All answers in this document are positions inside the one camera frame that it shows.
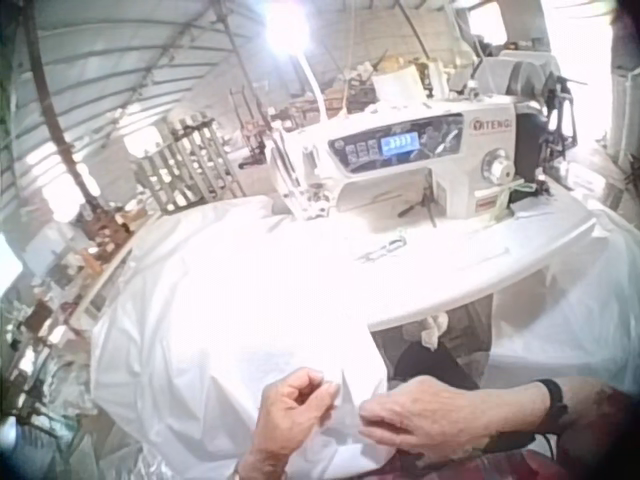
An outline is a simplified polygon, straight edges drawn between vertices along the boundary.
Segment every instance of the brand logo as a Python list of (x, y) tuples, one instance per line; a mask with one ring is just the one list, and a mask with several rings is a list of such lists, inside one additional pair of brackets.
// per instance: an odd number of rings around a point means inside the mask
[(471, 120), (471, 130), (478, 134), (507, 132), (513, 128), (513, 121), (506, 120), (483, 120), (474, 118)]

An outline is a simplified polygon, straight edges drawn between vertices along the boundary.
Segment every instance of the person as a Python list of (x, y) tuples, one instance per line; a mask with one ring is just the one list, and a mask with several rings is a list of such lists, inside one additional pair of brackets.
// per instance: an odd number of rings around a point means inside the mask
[[(233, 478), (285, 478), (289, 457), (328, 420), (338, 391), (307, 368), (267, 387), (252, 447)], [(360, 433), (399, 453), (358, 478), (571, 478), (593, 468), (620, 433), (631, 404), (627, 395), (591, 378), (470, 391), (416, 377), (361, 405)], [(508, 432), (558, 435), (556, 461), (532, 450), (491, 453), (495, 439)]]

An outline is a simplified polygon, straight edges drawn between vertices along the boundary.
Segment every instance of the sewing machine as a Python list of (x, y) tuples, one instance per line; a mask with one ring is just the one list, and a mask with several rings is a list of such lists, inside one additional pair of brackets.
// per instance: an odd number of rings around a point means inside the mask
[(377, 105), (278, 132), (270, 167), (298, 219), (388, 202), (401, 212), (425, 195), (468, 219), (500, 213), (515, 187), (535, 182), (545, 128), (537, 105), (507, 96)]

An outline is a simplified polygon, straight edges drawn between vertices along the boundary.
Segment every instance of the blue digital display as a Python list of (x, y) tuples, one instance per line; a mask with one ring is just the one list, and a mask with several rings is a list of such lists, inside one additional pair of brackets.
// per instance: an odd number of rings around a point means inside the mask
[(392, 157), (399, 153), (413, 152), (420, 148), (418, 132), (401, 133), (393, 137), (384, 137), (380, 142), (382, 144), (383, 157)]

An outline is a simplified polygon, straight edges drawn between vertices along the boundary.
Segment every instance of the ceiling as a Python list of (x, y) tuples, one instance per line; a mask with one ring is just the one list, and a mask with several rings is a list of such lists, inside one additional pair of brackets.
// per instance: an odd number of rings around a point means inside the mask
[[(86, 159), (118, 135), (164, 117), (213, 67), (233, 54), (210, 1), (36, 0), (45, 73), (76, 160)], [(240, 47), (263, 34), (269, 1), (228, 1), (229, 23)], [(346, 10), (351, 5), (350, 0), (299, 1), (310, 12)], [(363, 9), (394, 8), (396, 3), (354, 1)], [(444, 1), (403, 0), (403, 5), (437, 8)], [(458, 0), (459, 6), (477, 1)], [(57, 162), (52, 161), (55, 151), (20, 29), (15, 45), (14, 173), (24, 194), (37, 188), (35, 177), (53, 170)]]

